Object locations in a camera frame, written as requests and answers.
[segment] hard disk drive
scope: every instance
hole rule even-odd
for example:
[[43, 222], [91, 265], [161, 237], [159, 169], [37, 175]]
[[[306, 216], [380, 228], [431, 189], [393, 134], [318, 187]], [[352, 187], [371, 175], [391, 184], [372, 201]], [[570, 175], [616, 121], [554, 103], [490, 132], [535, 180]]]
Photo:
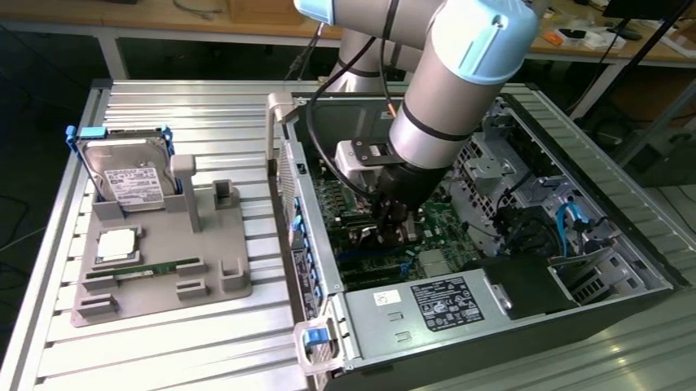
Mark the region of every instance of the hard disk drive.
[[172, 133], [155, 130], [68, 128], [67, 143], [79, 153], [103, 201], [116, 201], [127, 212], [160, 209], [164, 196], [177, 193], [169, 168]]

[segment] wooden desk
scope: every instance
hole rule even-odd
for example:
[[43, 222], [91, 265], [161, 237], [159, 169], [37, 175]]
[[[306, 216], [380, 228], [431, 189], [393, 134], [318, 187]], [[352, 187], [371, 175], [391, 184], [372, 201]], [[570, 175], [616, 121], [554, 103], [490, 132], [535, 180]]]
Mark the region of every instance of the wooden desk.
[[[224, 12], [214, 15], [212, 20], [204, 20], [180, 11], [172, 5], [172, 0], [140, 0], [135, 5], [103, 0], [2, 0], [0, 20], [279, 37], [311, 37], [318, 24], [308, 18], [299, 25], [239, 24], [231, 22], [226, 0], [189, 0], [184, 4], [200, 9], [220, 8]], [[323, 37], [340, 39], [340, 29], [330, 26], [324, 29]]]
[[[99, 40], [108, 71], [113, 79], [127, 79], [125, 65], [120, 57], [120, 37], [169, 39], [204, 42], [236, 42], [271, 45], [306, 45], [316, 28], [316, 22], [306, 19], [299, 25], [238, 24], [231, 22], [226, 0], [187, 0], [204, 8], [222, 8], [224, 12], [204, 20], [180, 11], [172, 0], [140, 0], [136, 5], [123, 5], [103, 0], [0, 0], [0, 22], [8, 29], [39, 33], [71, 33], [91, 35]], [[580, 6], [572, 0], [551, 0], [553, 8], [586, 19], [590, 15], [597, 24], [604, 23], [600, 12]], [[553, 22], [543, 20], [541, 33], [553, 29]], [[642, 40], [628, 42], [620, 51], [612, 51], [605, 62], [610, 64], [577, 105], [570, 117], [582, 116], [600, 97], [613, 78], [629, 63], [653, 31], [636, 28]], [[327, 27], [319, 46], [338, 46], [340, 29]], [[527, 58], [568, 62], [597, 62], [604, 51], [584, 46], [564, 48], [551, 45], [541, 37], [534, 40]], [[642, 65], [696, 68], [696, 61], [680, 55], [658, 43]]]
[[[597, 11], [589, 6], [581, 6], [580, 4], [576, 4], [572, 0], [551, 0], [550, 3], [553, 9], [558, 11], [558, 13], [574, 15], [578, 17], [578, 19], [585, 20], [589, 20], [592, 18], [597, 26], [602, 26], [606, 21], [614, 23], [620, 22], [618, 19], [605, 18], [604, 16], [601, 16], [600, 11]], [[630, 24], [629, 27], [634, 29], [640, 33], [640, 35], [642, 35], [642, 39], [640, 39], [638, 41], [626, 41], [626, 44], [620, 51], [610, 51], [609, 55], [606, 56], [609, 60], [608, 62], [610, 62], [612, 59], [630, 59], [641, 49], [642, 45], [646, 42], [646, 39], [654, 34], [654, 30], [650, 30], [644, 26]], [[550, 20], [543, 20], [541, 23], [541, 33], [553, 29], [555, 29], [555, 27], [553, 26], [553, 22]], [[542, 37], [537, 37], [537, 39], [534, 40], [530, 51], [531, 53], [545, 53], [549, 55], [574, 55], [586, 57], [593, 60], [598, 60], [601, 58], [601, 55], [605, 53], [604, 50], [593, 51], [585, 46], [570, 48], [554, 46]], [[645, 57], [645, 60], [654, 62], [674, 63], [693, 62], [693, 59], [684, 57], [661, 42], [652, 48], [650, 52]]]
[[[180, 11], [172, 0], [140, 0], [136, 5], [123, 5], [103, 0], [2, 0], [0, 2], [0, 20], [21, 20], [63, 24], [83, 24], [137, 29], [177, 30], [203, 33], [234, 33], [278, 37], [311, 37], [316, 22], [306, 19], [299, 25], [279, 24], [235, 24], [231, 22], [226, 0], [197, 0], [191, 4], [201, 9], [222, 8], [224, 12], [204, 20], [188, 12]], [[572, 0], [553, 0], [555, 10], [586, 18], [590, 15], [597, 23], [604, 22], [600, 12], [592, 7], [580, 6]], [[541, 31], [553, 29], [553, 22], [543, 20]], [[652, 31], [638, 27], [644, 39], [626, 43], [620, 51], [612, 51], [609, 59], [629, 59], [640, 49]], [[323, 38], [340, 39], [340, 29], [327, 27]], [[593, 51], [585, 46], [564, 48], [551, 45], [538, 37], [531, 44], [530, 53], [535, 55], [576, 56], [593, 60], [601, 57], [602, 51]], [[689, 62], [664, 44], [657, 44], [646, 56], [648, 60], [665, 62]]]

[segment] power supply label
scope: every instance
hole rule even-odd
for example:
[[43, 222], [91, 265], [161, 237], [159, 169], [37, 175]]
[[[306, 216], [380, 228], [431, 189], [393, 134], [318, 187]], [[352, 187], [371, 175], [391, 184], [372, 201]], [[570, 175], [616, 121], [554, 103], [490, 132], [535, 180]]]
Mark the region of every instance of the power supply label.
[[425, 325], [431, 332], [483, 320], [463, 277], [411, 287]]
[[164, 200], [153, 167], [109, 169], [104, 171], [104, 175], [119, 204], [137, 205]]

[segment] green circuit board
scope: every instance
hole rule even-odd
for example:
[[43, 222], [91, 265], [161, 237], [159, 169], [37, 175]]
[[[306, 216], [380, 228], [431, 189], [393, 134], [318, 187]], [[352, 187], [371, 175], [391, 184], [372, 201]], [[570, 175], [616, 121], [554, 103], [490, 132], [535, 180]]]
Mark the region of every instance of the green circuit board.
[[[434, 196], [423, 204], [422, 217], [415, 223], [419, 233], [417, 242], [362, 251], [355, 248], [351, 235], [375, 225], [368, 202], [336, 180], [318, 179], [314, 188], [338, 270], [348, 291], [426, 279], [433, 274], [455, 273], [466, 262], [479, 258], [453, 206], [441, 196]], [[421, 252], [429, 250], [438, 250], [443, 256], [445, 262], [438, 265], [438, 272], [434, 272], [433, 265], [423, 266], [418, 259]]]

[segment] motherboard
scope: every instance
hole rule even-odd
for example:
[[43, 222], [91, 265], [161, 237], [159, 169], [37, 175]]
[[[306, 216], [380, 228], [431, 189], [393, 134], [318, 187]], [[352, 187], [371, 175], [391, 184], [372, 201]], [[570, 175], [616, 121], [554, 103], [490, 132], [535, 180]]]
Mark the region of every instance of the motherboard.
[[376, 224], [368, 200], [335, 179], [315, 179], [314, 189], [348, 291], [455, 273], [481, 257], [443, 189], [418, 211], [417, 238], [368, 249], [358, 245], [360, 233]]

